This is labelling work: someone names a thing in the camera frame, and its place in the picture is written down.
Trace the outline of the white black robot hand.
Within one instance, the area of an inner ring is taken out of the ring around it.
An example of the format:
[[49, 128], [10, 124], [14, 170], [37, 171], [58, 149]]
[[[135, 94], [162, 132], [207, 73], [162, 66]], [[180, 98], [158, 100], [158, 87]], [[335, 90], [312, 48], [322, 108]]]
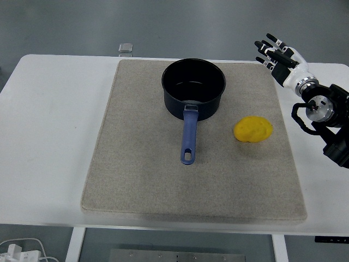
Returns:
[[300, 96], [306, 85], [319, 83], [315, 75], [310, 73], [306, 60], [296, 49], [269, 33], [266, 37], [270, 41], [254, 42], [263, 56], [256, 57], [256, 60], [271, 72], [280, 86], [289, 88]]

